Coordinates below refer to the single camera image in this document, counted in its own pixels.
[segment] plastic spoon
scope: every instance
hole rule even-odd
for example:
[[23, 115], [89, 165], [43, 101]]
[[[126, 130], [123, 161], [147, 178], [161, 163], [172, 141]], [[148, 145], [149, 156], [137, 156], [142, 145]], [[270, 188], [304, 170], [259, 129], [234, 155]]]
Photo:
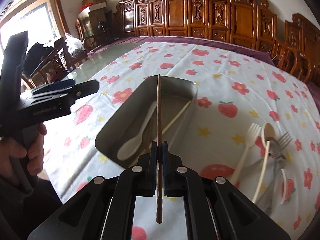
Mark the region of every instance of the plastic spoon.
[[147, 113], [147, 115], [141, 125], [139, 133], [135, 137], [126, 141], [121, 146], [121, 148], [118, 150], [117, 157], [119, 160], [124, 161], [124, 160], [129, 159], [139, 149], [139, 147], [142, 143], [142, 134], [143, 134], [145, 128], [147, 127], [147, 124], [150, 121], [150, 118], [152, 117], [153, 112], [155, 111], [156, 107], [157, 107], [157, 102], [154, 101], [148, 110], [148, 113]]

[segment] plastic fork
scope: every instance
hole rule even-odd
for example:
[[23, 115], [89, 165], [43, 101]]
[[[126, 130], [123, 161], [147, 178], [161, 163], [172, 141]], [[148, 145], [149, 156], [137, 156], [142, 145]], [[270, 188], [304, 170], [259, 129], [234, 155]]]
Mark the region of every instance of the plastic fork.
[[245, 148], [244, 151], [240, 157], [240, 160], [236, 166], [235, 171], [233, 172], [229, 182], [232, 185], [235, 185], [238, 181], [238, 178], [240, 176], [240, 173], [242, 171], [242, 168], [244, 166], [244, 162], [247, 159], [249, 149], [254, 146], [254, 143], [256, 142], [258, 135], [260, 134], [261, 127], [257, 125], [256, 123], [252, 123], [249, 127], [247, 134], [245, 135], [244, 142], [245, 142]]

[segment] tablecloth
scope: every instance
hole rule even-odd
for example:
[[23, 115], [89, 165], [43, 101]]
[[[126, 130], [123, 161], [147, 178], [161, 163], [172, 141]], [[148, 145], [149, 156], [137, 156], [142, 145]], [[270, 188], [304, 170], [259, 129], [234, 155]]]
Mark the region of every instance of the tablecloth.
[[[118, 176], [123, 170], [94, 147], [98, 132], [151, 75], [193, 81], [199, 88], [197, 109], [180, 148], [185, 166], [201, 176], [229, 176], [243, 150], [252, 122], [269, 122], [277, 138], [289, 131], [285, 149], [288, 192], [280, 205], [282, 177], [276, 178], [271, 218], [297, 239], [320, 206], [320, 116], [306, 85], [288, 73], [235, 52], [187, 43], [147, 42], [93, 76], [99, 92], [77, 100], [69, 116], [46, 122], [44, 168], [63, 202], [95, 176]], [[261, 137], [250, 149], [246, 166], [261, 159]], [[268, 160], [262, 192], [271, 180]], [[260, 169], [237, 187], [252, 199]], [[134, 240], [187, 239], [182, 198], [164, 198], [164, 222], [156, 224], [155, 198], [137, 198]]]

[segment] wooden chopstick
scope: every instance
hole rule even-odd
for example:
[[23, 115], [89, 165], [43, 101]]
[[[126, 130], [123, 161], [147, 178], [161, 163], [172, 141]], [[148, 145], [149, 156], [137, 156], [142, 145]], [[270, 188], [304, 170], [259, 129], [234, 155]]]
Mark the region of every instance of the wooden chopstick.
[[163, 188], [163, 172], [162, 172], [162, 127], [161, 127], [161, 76], [158, 75], [157, 88], [157, 176], [156, 176], [156, 201], [157, 212], [156, 222], [162, 223], [162, 188]]
[[256, 188], [256, 192], [254, 193], [254, 196], [253, 196], [253, 199], [252, 199], [252, 203], [253, 204], [255, 204], [256, 201], [257, 201], [257, 198], [258, 198], [258, 195], [259, 195], [259, 192], [260, 192], [260, 189], [261, 189], [261, 185], [262, 185], [262, 182], [263, 182], [264, 174], [266, 173], [267, 161], [268, 161], [268, 157], [269, 157], [269, 149], [270, 149], [270, 141], [267, 141], [259, 182], [258, 182], [258, 185], [257, 185], [257, 188]]
[[[180, 110], [180, 112], [167, 124], [167, 126], [162, 130], [162, 136], [164, 135], [164, 133], [165, 133], [167, 130], [169, 130], [169, 128], [175, 123], [175, 121], [177, 121], [177, 119], [184, 113], [184, 111], [188, 108], [188, 106], [190, 105], [190, 103], [191, 103], [191, 101], [188, 101], [188, 102], [184, 105], [184, 107]], [[151, 143], [149, 144], [148, 149], [144, 149], [144, 150], [139, 154], [139, 156], [144, 155], [145, 153], [147, 153], [147, 151], [151, 149], [151, 144], [152, 144], [152, 141], [151, 141]], [[137, 158], [130, 164], [129, 167], [132, 167], [132, 166], [134, 166], [134, 165], [137, 164], [137, 161], [138, 161], [138, 159], [139, 159], [139, 156], [137, 156]]]

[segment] wooden furniture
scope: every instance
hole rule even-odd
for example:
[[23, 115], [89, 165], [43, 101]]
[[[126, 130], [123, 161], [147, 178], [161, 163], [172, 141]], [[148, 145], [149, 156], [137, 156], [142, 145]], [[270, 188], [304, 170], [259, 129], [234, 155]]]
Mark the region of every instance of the wooden furniture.
[[285, 42], [297, 49], [310, 61], [313, 82], [320, 85], [320, 31], [299, 13], [292, 15], [292, 22], [285, 21]]
[[301, 59], [297, 49], [279, 41], [276, 38], [271, 56], [274, 58], [274, 63], [279, 69], [286, 71], [304, 83], [308, 83], [310, 81], [310, 61], [306, 57]]
[[121, 0], [119, 37], [165, 35], [224, 41], [271, 54], [277, 15], [267, 0]]

